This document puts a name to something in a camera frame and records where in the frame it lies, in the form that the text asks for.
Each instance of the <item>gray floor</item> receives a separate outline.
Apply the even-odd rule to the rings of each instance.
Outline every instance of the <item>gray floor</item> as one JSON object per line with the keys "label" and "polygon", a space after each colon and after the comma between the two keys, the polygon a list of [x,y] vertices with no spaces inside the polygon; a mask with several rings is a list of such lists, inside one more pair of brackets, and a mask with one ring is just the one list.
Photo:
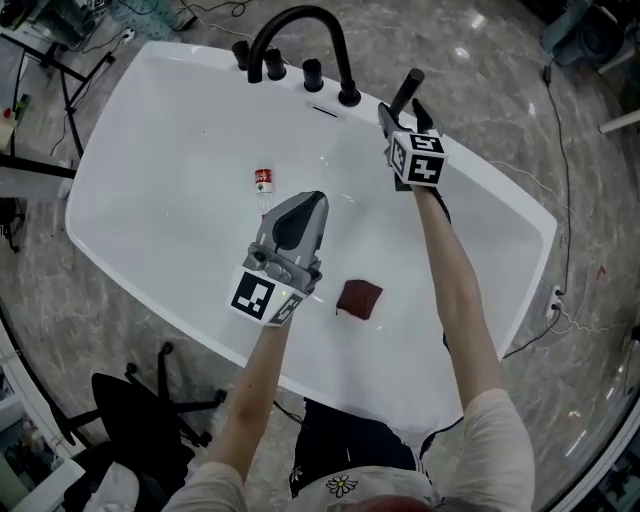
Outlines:
{"label": "gray floor", "polygon": [[[204,13],[202,19],[255,35],[273,14],[297,3],[301,2],[255,0],[241,18],[232,18],[223,8]],[[538,44],[543,24],[519,2],[509,0],[314,3],[339,17],[355,79],[363,91],[389,101],[407,70],[421,68],[427,78],[419,97],[437,111],[449,135],[489,161],[532,173],[557,195],[498,165],[558,219],[543,280],[514,340],[513,348],[522,346],[545,328],[545,303],[551,286],[564,279],[568,244],[564,162],[554,113],[540,80],[549,61]],[[119,29],[107,20],[93,44],[108,41]],[[185,39],[229,48],[238,37],[197,25]],[[292,24],[275,42],[292,64],[318,57],[325,74],[338,78],[328,34],[318,23]],[[81,104],[77,119],[85,142],[143,43],[138,38],[120,48],[116,63],[96,80]],[[100,50],[74,54],[67,62],[87,70],[100,56]],[[564,303],[572,317],[577,315],[581,328],[574,325],[566,333],[548,333],[502,363],[534,446],[536,509],[587,464],[628,403],[619,369],[629,348],[625,333],[636,320],[638,302],[638,137],[630,128],[599,134],[598,123],[621,112],[615,95],[591,69],[554,71],[551,90],[571,164],[574,214]],[[20,128],[19,140],[48,154],[62,134],[58,80],[45,89],[43,72],[32,66],[25,86],[27,82],[32,84],[34,108]],[[56,155],[75,158],[70,136]],[[177,347],[169,361],[175,399],[208,399],[214,387],[230,388],[237,368],[168,325],[102,274],[70,243],[64,211],[63,202],[30,204],[22,252],[13,255],[0,244],[2,300],[28,359],[63,410],[72,415],[91,408],[91,374],[121,375],[128,361],[136,362],[152,382],[155,353],[167,339]],[[569,327],[566,319],[556,326]],[[634,379],[632,372],[629,380]],[[282,392],[281,399],[302,412],[300,397]],[[215,415],[194,413],[188,419],[200,429],[211,421],[219,429],[224,414],[223,408]],[[87,430],[92,439],[104,436],[99,422]],[[272,413],[248,483],[255,510],[281,508],[286,501],[297,430],[278,411]],[[455,468],[461,432],[457,427],[440,435],[427,455],[430,475],[441,489],[446,490]]]}

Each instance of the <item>chair wheel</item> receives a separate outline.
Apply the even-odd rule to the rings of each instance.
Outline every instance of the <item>chair wheel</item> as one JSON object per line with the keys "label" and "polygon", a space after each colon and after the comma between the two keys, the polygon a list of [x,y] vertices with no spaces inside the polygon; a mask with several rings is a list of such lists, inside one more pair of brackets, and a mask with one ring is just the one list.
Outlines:
{"label": "chair wheel", "polygon": [[227,399],[227,391],[224,389],[219,389],[218,391],[216,391],[216,402],[223,404],[224,401]]}
{"label": "chair wheel", "polygon": [[206,448],[211,441],[213,441],[213,437],[211,437],[211,434],[209,434],[209,432],[203,432],[199,439],[200,444],[204,448]]}
{"label": "chair wheel", "polygon": [[171,352],[173,352],[173,343],[169,343],[168,341],[165,341],[162,344],[162,347],[160,348],[160,352],[163,353],[164,355],[171,354]]}

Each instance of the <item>white shirt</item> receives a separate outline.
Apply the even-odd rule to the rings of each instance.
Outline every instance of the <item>white shirt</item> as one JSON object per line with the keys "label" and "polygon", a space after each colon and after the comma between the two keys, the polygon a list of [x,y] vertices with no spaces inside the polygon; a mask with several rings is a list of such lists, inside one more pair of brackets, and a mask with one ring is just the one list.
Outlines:
{"label": "white shirt", "polygon": [[[534,493],[531,442],[509,395],[501,389],[474,398],[464,414],[462,456],[447,497],[418,471],[362,467],[329,475],[302,489],[286,512],[337,512],[380,495],[410,496],[442,511],[526,512]],[[230,466],[204,464],[163,512],[244,512],[240,475]]]}

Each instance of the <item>metal stand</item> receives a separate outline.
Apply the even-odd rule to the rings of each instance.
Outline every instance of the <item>metal stand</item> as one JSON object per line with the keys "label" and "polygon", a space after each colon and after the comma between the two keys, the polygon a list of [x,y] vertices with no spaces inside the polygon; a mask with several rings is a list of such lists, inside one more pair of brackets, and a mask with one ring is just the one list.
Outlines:
{"label": "metal stand", "polygon": [[[95,76],[95,74],[100,70],[100,68],[105,64],[112,64],[115,62],[115,57],[111,52],[107,52],[100,61],[95,65],[95,67],[90,71],[90,73],[85,77],[80,73],[74,71],[73,69],[61,64],[57,60],[55,60],[53,54],[55,52],[55,48],[52,46],[47,53],[39,52],[29,45],[21,43],[9,37],[6,34],[0,34],[0,37],[6,39],[12,44],[22,48],[25,53],[35,57],[38,59],[42,66],[51,66],[60,71],[60,81],[62,82],[62,94],[64,95],[64,105],[65,111],[67,112],[67,117],[69,118],[69,126],[71,127],[71,134],[73,136],[73,141],[76,145],[76,150],[78,151],[78,155],[82,158],[84,150],[82,148],[82,142],[80,141],[80,136],[78,135],[78,129],[76,128],[75,119],[73,114],[75,113],[75,108],[73,107],[73,103],[76,101],[80,93],[85,89],[85,87],[89,86],[89,82]],[[69,91],[67,89],[66,76],[69,75],[71,78],[76,79],[80,82],[80,86],[76,89],[71,97],[69,97]],[[13,169],[20,169],[23,171],[29,172],[37,172],[40,174],[48,174],[51,176],[59,176],[61,178],[74,178],[75,171],[71,169],[67,169],[64,167],[58,167],[56,165],[42,164],[39,162],[34,162],[32,160],[26,160],[23,158],[17,158],[14,155],[2,155],[0,154],[0,166],[2,167],[10,167]]]}

